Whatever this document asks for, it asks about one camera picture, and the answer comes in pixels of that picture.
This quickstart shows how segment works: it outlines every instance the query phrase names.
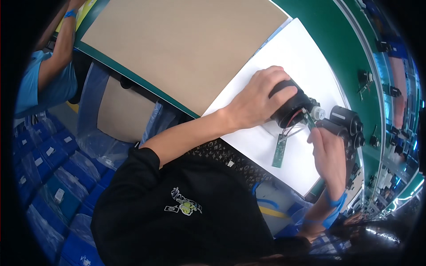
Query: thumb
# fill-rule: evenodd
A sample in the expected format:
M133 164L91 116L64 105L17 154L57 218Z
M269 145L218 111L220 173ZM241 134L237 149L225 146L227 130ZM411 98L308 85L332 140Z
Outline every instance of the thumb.
M311 135L309 136L309 140L312 141L314 145L314 157L324 158L326 157L324 142L322 141L321 132L318 128L313 128L311 131Z

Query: person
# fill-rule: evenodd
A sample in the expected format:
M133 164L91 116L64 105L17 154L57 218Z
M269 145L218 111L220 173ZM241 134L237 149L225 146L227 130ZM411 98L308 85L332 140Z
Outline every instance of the person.
M99 197L91 223L98 253L109 265L235 265L259 258L308 254L329 225L331 203L344 196L343 140L323 128L307 139L326 189L297 236L274 240L241 176L189 150L222 135L261 125L294 96L279 66L257 71L226 107L177 125L129 150Z
M91 63L88 56L73 52L76 16L84 2L67 0L36 44L19 87L16 119L43 112L67 100L79 102ZM44 53L42 49L62 18L53 53Z

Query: printed logo on shirt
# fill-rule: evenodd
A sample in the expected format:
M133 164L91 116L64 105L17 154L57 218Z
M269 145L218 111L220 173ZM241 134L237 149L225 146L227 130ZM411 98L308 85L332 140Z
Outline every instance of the printed logo on shirt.
M196 212L197 210L202 214L202 207L197 202L187 199L179 191L179 187L176 187L171 192L172 198L176 200L180 205L176 205L174 207L166 206L164 208L164 211L166 212L176 212L178 213L179 210L184 215L190 216L193 212Z

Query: cardboard sheet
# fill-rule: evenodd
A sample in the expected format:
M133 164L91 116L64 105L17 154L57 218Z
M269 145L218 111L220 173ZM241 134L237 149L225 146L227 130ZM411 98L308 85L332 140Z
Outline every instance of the cardboard sheet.
M327 118L335 105L345 107L327 60L296 18L243 66L203 115L228 105L257 70L273 65L282 66L308 97L320 102ZM222 139L304 196L320 177L312 155L314 148L306 143L309 130L305 128L288 139L282 167L276 168L271 165L281 132L277 123L271 121L225 135Z
M287 18L268 0L110 0L82 41L202 115Z
M109 77L98 113L98 129L121 141L142 139L155 103Z

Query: green workbench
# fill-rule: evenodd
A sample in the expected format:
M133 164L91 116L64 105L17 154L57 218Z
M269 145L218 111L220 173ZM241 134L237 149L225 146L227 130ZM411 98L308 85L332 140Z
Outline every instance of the green workbench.
M374 32L368 24L368 20L356 6L354 0L344 1L359 21L371 48L376 49L376 46L374 45ZM81 38L84 33L91 26L93 21L108 2L109 0L97 0L94 4L76 33L75 47L120 74L132 79L139 85L150 90L152 93L158 95L192 117L199 117L187 107L165 94L159 88L156 88L140 76L126 69L111 58L108 58L96 49L81 42ZM363 132L368 142L374 126L376 124L379 126L381 125L382 120L379 108L379 98L374 83L370 86L371 91L363 94L364 101L361 102L360 96L357 94L358 70L363 69L369 72L372 71L363 47L342 11L333 0L274 0L274 2L285 10L291 17L299 18L309 34L312 36L343 87L351 109L358 112L362 122L364 123ZM380 130L376 132L376 136L379 139L381 138ZM379 160L380 148L377 148L377 153L363 151L364 174L366 177L372 174L377 174Z

